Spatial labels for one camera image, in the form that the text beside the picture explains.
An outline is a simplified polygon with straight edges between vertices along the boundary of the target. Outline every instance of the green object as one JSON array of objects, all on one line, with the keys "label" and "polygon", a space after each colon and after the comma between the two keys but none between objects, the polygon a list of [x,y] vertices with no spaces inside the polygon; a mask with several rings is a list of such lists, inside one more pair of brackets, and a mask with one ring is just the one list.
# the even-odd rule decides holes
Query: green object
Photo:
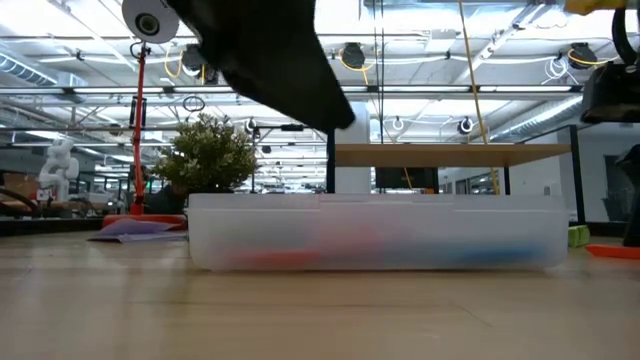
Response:
[{"label": "green object", "polygon": [[251,138],[206,113],[180,124],[172,143],[173,149],[162,150],[153,173],[186,193],[234,189],[257,167]]},{"label": "green object", "polygon": [[569,228],[569,247],[579,248],[589,245],[591,232],[586,225],[572,226]]}]

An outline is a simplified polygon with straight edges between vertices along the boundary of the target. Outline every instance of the white pillar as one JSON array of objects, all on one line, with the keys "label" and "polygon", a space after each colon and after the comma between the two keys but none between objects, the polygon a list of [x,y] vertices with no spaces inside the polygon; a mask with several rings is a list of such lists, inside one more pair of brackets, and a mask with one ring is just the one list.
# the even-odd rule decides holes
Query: white pillar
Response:
[{"label": "white pillar", "polygon": [[[356,121],[346,130],[336,130],[338,144],[368,144],[369,111],[366,102],[352,102]],[[336,168],[336,194],[370,194],[371,168]]]}]

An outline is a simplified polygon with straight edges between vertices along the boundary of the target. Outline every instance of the red object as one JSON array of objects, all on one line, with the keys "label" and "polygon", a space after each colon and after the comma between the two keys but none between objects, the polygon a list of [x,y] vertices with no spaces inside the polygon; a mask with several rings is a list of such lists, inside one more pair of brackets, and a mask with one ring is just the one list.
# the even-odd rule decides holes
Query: red object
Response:
[{"label": "red object", "polygon": [[135,172],[135,196],[131,204],[130,215],[110,215],[106,216],[102,222],[102,227],[109,226],[121,219],[132,219],[136,221],[151,221],[167,224],[175,224],[169,230],[187,230],[187,218],[184,215],[143,215],[144,211],[144,178],[142,167],[140,166],[140,133],[142,128],[142,108],[144,89],[144,67],[147,43],[142,43],[140,51],[140,72],[138,74],[138,101],[136,102],[135,128],[133,131],[133,166]]},{"label": "red object", "polygon": [[640,248],[611,245],[587,245],[587,250],[597,257],[640,260]]},{"label": "red object", "polygon": [[313,250],[283,250],[243,254],[236,260],[245,266],[300,268],[312,264],[319,258],[320,253]]},{"label": "red object", "polygon": [[121,219],[175,224],[169,230],[187,230],[187,218],[184,215],[109,215],[102,221],[102,227],[109,226]]},{"label": "red object", "polygon": [[145,59],[147,57],[146,52],[147,43],[142,43],[142,49],[140,50],[140,73],[138,74],[138,101],[136,102],[136,123],[133,131],[133,166],[135,167],[135,197],[134,202],[131,205],[131,215],[142,215],[144,204],[144,181],[142,175],[142,167],[140,166],[140,129],[142,128],[142,101],[143,101],[143,89],[144,89],[144,67]]}]

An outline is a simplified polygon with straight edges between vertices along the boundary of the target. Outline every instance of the black machine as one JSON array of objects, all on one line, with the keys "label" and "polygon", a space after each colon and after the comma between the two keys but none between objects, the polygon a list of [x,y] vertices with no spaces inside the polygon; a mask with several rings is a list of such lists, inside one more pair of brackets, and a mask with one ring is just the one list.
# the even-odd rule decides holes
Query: black machine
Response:
[{"label": "black machine", "polygon": [[635,189],[631,218],[624,235],[624,246],[640,247],[640,145],[620,156],[616,165],[629,177]]},{"label": "black machine", "polygon": [[431,168],[376,168],[378,189],[433,189],[437,192],[438,169]]},{"label": "black machine", "polygon": [[[584,90],[586,111],[582,121],[586,123],[640,123],[640,56],[627,39],[625,15],[626,8],[616,9],[611,29],[613,42],[623,63],[608,62],[591,74]],[[640,23],[640,9],[637,10],[637,17]],[[625,248],[640,248],[640,145],[622,155],[616,165],[635,187],[631,218],[623,245]],[[635,257],[637,254],[623,251],[623,255],[617,256]]]},{"label": "black machine", "polygon": [[613,42],[623,64],[609,62],[591,74],[584,90],[582,121],[586,123],[640,122],[640,64],[638,52],[627,39],[625,13],[626,8],[616,9],[612,24]]}]

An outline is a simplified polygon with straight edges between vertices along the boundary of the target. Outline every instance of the wooden table surface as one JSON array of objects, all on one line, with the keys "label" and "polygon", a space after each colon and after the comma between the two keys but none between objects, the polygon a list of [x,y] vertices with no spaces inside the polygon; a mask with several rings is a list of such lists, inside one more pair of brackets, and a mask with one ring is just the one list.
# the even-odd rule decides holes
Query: wooden table surface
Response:
[{"label": "wooden table surface", "polygon": [[0,239],[0,359],[634,359],[640,262],[215,274],[185,243]]},{"label": "wooden table surface", "polygon": [[503,167],[571,152],[566,144],[336,145],[336,166]]}]

